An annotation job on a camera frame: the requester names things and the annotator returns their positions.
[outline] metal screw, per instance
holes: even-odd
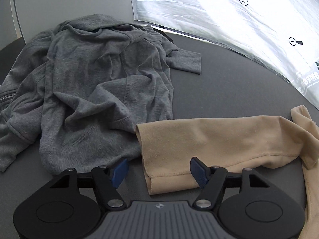
[[[120,199],[111,199],[107,203],[110,207],[121,207],[123,206],[124,202]]]
[[[200,208],[210,207],[212,205],[212,203],[207,199],[200,199],[196,201],[195,204]]]

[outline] beige sleeve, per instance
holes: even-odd
[[[149,194],[195,188],[197,183],[189,170],[194,156],[207,166],[219,165],[229,172],[241,172],[245,167],[260,165],[277,168],[300,155],[305,182],[311,183],[306,184],[308,221],[301,236],[306,229],[307,239],[319,238],[319,129],[305,106],[293,108],[291,115],[294,122],[281,116],[254,116],[137,125]],[[312,205],[309,211],[309,202],[315,204],[315,209]]]

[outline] gray wall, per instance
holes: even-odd
[[[10,0],[0,0],[0,50],[16,39]]]
[[[39,32],[59,23],[95,13],[132,23],[131,0],[15,0],[21,32],[27,43]]]

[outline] gray table surface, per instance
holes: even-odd
[[[292,85],[259,64],[225,48],[188,37],[170,34],[175,44],[183,49],[202,54],[202,74],[171,70],[174,86],[173,115],[175,119],[229,118],[255,115],[281,115],[291,119],[290,110],[305,105],[314,121],[319,111]],[[12,46],[5,53],[6,62],[17,56],[21,47]],[[9,71],[0,69],[1,80]],[[20,153],[5,173],[0,173],[0,238],[18,239],[12,214],[19,203],[39,189],[52,176],[42,167],[39,142]],[[277,168],[256,168],[272,183],[305,207],[305,185],[300,159]],[[126,202],[130,200],[182,200],[191,203],[198,189],[149,196],[143,176],[141,159],[130,162],[129,174],[118,191]],[[91,189],[80,192],[91,198]],[[228,189],[225,197],[238,193]]]

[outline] logo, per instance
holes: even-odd
[[[158,209],[161,209],[161,208],[165,207],[165,205],[163,205],[162,203],[157,203],[155,205],[155,207],[157,207]]]

